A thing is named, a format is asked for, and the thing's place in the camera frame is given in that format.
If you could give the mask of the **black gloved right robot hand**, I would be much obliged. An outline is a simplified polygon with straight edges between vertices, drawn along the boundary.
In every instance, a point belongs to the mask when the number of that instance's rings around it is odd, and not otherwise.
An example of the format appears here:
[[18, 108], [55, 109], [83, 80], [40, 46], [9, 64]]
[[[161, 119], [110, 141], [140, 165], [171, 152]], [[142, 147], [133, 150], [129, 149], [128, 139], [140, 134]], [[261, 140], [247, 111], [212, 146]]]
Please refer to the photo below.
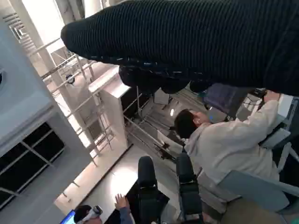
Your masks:
[[89, 60], [299, 94], [296, 0], [127, 0], [65, 25], [61, 39]]

